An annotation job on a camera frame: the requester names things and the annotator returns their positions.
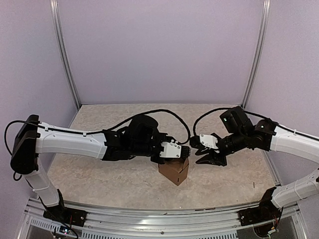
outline metal frame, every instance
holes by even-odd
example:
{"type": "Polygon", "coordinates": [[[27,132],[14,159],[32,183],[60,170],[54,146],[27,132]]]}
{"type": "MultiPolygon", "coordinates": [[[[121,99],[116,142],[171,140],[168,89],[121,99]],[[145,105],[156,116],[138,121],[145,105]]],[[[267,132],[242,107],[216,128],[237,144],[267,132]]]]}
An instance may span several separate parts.
{"type": "Polygon", "coordinates": [[[255,50],[253,65],[252,65],[252,68],[251,68],[251,71],[249,74],[249,80],[248,80],[248,84],[246,86],[244,98],[243,98],[243,101],[241,103],[241,106],[244,109],[247,107],[248,100],[249,100],[249,97],[251,95],[251,91],[253,88],[253,84],[254,84],[254,81],[256,79],[258,65],[259,65],[260,57],[261,57],[263,46],[264,46],[264,40],[265,40],[265,36],[266,36],[269,10],[270,10],[270,0],[264,0],[262,19],[261,19],[261,23],[260,23],[260,29],[259,29],[259,35],[258,35],[258,41],[257,41],[256,50],[255,50]]]}
{"type": "MultiPolygon", "coordinates": [[[[73,229],[80,232],[79,236],[81,238],[95,238],[87,237],[89,234],[130,239],[199,239],[212,235],[233,233],[240,229],[252,227],[252,225],[245,227],[240,225],[238,211],[256,205],[258,203],[209,210],[148,211],[66,203],[66,206],[88,212],[87,221],[83,228],[72,226],[73,229]]],[[[44,208],[40,201],[30,198],[24,211],[24,218],[17,239],[26,238],[30,224],[32,224],[32,221],[34,222],[34,219],[44,222],[46,225],[43,225],[42,228],[48,231],[60,225],[43,218],[43,212],[44,208]]],[[[284,207],[282,218],[286,217],[293,217],[298,238],[307,239],[304,221],[296,204],[284,207]]]]}
{"type": "Polygon", "coordinates": [[[63,41],[62,27],[61,27],[59,7],[58,7],[57,0],[50,0],[50,5],[51,5],[55,34],[56,34],[58,46],[60,49],[60,54],[61,54],[61,59],[62,59],[66,79],[68,81],[68,85],[70,87],[72,98],[73,98],[73,101],[75,103],[75,106],[76,106],[77,110],[79,110],[81,108],[82,104],[81,104],[81,101],[80,101],[80,98],[79,98],[79,95],[78,95],[78,92],[77,92],[77,89],[76,89],[76,86],[75,86],[75,83],[73,80],[68,56],[66,53],[65,44],[63,41]]]}

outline black bracket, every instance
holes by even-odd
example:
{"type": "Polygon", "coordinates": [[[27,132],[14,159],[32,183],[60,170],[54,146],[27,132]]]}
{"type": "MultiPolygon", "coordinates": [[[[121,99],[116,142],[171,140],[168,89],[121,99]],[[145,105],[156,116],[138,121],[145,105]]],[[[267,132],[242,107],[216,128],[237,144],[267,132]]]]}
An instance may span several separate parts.
{"type": "Polygon", "coordinates": [[[258,207],[247,208],[238,212],[240,225],[247,226],[262,223],[281,216],[281,211],[271,202],[272,193],[276,187],[268,189],[258,207]]]}
{"type": "Polygon", "coordinates": [[[45,207],[43,217],[60,223],[83,227],[88,213],[80,209],[67,208],[64,206],[60,190],[58,190],[58,194],[59,204],[53,207],[45,207]]]}

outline small cardboard box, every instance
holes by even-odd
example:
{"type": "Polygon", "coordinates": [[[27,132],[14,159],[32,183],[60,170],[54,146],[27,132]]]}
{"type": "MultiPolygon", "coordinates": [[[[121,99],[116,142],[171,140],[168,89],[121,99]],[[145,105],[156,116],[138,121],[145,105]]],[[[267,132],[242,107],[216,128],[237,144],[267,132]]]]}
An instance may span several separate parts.
{"type": "Polygon", "coordinates": [[[188,168],[188,158],[186,160],[174,158],[165,162],[165,164],[159,164],[159,172],[177,186],[187,178],[188,168]]]}

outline black joint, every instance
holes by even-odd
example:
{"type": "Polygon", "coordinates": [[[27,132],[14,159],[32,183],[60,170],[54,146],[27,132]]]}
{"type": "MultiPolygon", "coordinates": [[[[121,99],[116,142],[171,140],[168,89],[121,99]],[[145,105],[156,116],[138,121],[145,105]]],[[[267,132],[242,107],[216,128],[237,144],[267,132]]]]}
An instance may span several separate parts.
{"type": "MultiPolygon", "coordinates": [[[[30,115],[27,122],[39,124],[39,116],[30,115]]],[[[35,153],[36,139],[38,137],[37,126],[24,124],[14,140],[11,157],[11,168],[19,174],[29,174],[38,170],[35,153]]]]}

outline black cable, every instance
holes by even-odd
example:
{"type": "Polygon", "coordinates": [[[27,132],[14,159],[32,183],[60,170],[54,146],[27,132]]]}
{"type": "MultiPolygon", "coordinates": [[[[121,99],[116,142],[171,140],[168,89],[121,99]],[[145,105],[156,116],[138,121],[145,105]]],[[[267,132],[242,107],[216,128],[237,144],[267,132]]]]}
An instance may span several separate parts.
{"type": "Polygon", "coordinates": [[[16,182],[22,178],[22,174],[20,174],[20,176],[18,178],[16,178],[15,175],[16,175],[16,172],[13,173],[13,180],[16,182]]]}
{"type": "Polygon", "coordinates": [[[213,112],[223,111],[223,110],[229,110],[229,109],[231,109],[231,108],[230,108],[230,107],[216,108],[216,109],[213,109],[213,110],[211,110],[211,111],[208,111],[208,112],[206,112],[205,114],[203,114],[202,116],[200,116],[200,117],[195,121],[195,123],[193,124],[193,134],[194,134],[194,136],[197,136],[197,134],[196,134],[196,126],[197,126],[198,122],[199,122],[202,118],[204,118],[205,116],[207,116],[207,115],[209,115],[209,114],[211,114],[211,113],[213,113],[213,112]]]}
{"type": "Polygon", "coordinates": [[[281,211],[280,211],[280,216],[278,218],[278,224],[277,224],[277,227],[279,226],[279,222],[280,222],[280,219],[281,219],[281,216],[283,215],[283,211],[284,211],[284,207],[281,208],[281,211]]]}
{"type": "Polygon", "coordinates": [[[131,116],[131,117],[127,118],[126,120],[124,120],[124,121],[118,123],[116,126],[113,126],[113,127],[109,128],[109,129],[107,129],[107,130],[114,130],[114,129],[116,129],[117,127],[119,127],[119,126],[125,124],[126,122],[128,122],[128,121],[130,121],[130,120],[132,120],[135,116],[148,115],[148,114],[152,114],[152,113],[156,113],[156,112],[166,112],[166,113],[169,113],[169,114],[173,115],[175,118],[177,118],[177,119],[179,120],[179,122],[181,122],[181,124],[185,127],[185,129],[186,129],[186,131],[187,131],[187,140],[186,140],[185,142],[179,143],[179,144],[180,144],[180,145],[186,144],[186,143],[189,141],[189,139],[190,139],[190,130],[189,130],[188,125],[187,125],[187,124],[184,122],[184,120],[183,120],[181,117],[179,117],[176,113],[174,113],[173,111],[170,111],[170,110],[166,110],[166,109],[157,109],[157,110],[152,110],[152,111],[146,111],[146,112],[139,113],[139,114],[137,114],[137,115],[134,115],[134,116],[131,116]]]}
{"type": "Polygon", "coordinates": [[[50,215],[51,215],[53,218],[55,218],[55,220],[56,220],[57,222],[61,223],[61,224],[64,225],[66,228],[68,228],[70,231],[72,231],[72,232],[75,234],[76,239],[79,239],[79,235],[75,232],[75,230],[73,230],[70,226],[66,225],[64,222],[59,221],[59,220],[56,218],[56,216],[54,216],[54,215],[49,211],[48,207],[43,203],[43,201],[42,201],[42,199],[41,199],[40,197],[39,197],[39,199],[40,199],[40,201],[41,201],[41,203],[42,203],[44,209],[45,209],[48,213],[50,213],[50,215]]]}

